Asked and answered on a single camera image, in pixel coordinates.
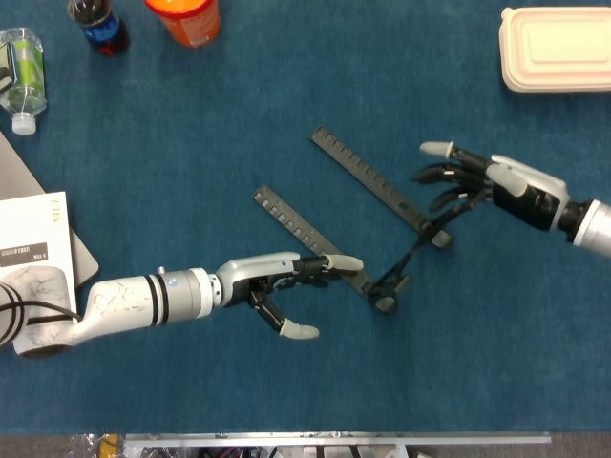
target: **silver robotic arm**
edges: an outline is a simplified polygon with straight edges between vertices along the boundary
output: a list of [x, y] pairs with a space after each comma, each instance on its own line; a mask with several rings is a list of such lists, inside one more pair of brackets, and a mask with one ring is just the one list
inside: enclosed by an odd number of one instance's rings
[[215, 274], [160, 268], [154, 275], [94, 284], [81, 318], [70, 311], [60, 269], [26, 267], [0, 279], [0, 346], [13, 343], [20, 355], [46, 357], [95, 337], [202, 318], [240, 302], [249, 303], [280, 335], [312, 339], [318, 329], [286, 318], [268, 295], [298, 283], [326, 286], [362, 268], [349, 256], [302, 259], [290, 252], [231, 260]]
[[453, 182], [457, 186], [431, 204], [437, 211], [448, 203], [478, 195], [537, 229], [559, 229], [576, 246], [611, 257], [611, 208], [599, 200], [574, 202], [561, 179], [504, 156], [487, 159], [452, 142], [429, 141], [420, 150], [450, 162], [433, 164], [412, 179], [422, 184]]

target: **soda bottle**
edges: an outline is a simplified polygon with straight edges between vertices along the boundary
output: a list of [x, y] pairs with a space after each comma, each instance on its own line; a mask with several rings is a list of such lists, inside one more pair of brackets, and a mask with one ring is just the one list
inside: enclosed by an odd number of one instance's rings
[[124, 51], [129, 35], [109, 0], [69, 0], [68, 13], [94, 48], [105, 55]]

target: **silver laptop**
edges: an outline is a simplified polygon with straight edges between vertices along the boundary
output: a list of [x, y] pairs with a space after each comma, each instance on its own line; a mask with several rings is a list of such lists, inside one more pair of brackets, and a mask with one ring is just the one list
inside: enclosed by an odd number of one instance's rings
[[[0, 133], [0, 200], [24, 198], [44, 192], [21, 157]], [[90, 279], [99, 269], [99, 265], [73, 230], [70, 235], [73, 246], [74, 284], [79, 285]]]

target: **blue table surface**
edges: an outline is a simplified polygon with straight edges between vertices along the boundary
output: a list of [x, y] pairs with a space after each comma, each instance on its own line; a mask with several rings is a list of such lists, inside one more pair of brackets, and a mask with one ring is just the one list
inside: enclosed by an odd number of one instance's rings
[[[107, 58], [63, 2], [11, 2], [0, 29], [41, 37], [49, 108], [35, 136], [11, 133], [6, 113], [0, 129], [48, 191], [68, 193], [99, 280], [308, 254], [252, 200], [262, 183], [377, 276], [415, 234], [308, 141], [319, 124], [423, 207], [440, 188], [408, 178], [431, 162], [429, 139], [611, 201], [611, 98], [511, 93], [505, 6], [221, 0], [221, 35], [193, 51], [143, 2], [116, 0], [132, 43]], [[275, 295], [320, 327], [315, 342], [280, 339], [244, 305], [43, 361], [3, 349], [0, 431], [610, 429], [609, 260], [492, 205], [450, 230], [449, 252], [413, 260], [392, 317], [341, 282]]]

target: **water bottle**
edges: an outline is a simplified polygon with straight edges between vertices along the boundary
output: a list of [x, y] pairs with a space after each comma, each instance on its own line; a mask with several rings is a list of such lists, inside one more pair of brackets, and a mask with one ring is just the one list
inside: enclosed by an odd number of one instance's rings
[[0, 31], [0, 45], [9, 44], [14, 81], [0, 93], [0, 106], [12, 115], [12, 131], [19, 135], [36, 132], [35, 116], [47, 108], [42, 44], [24, 27]]

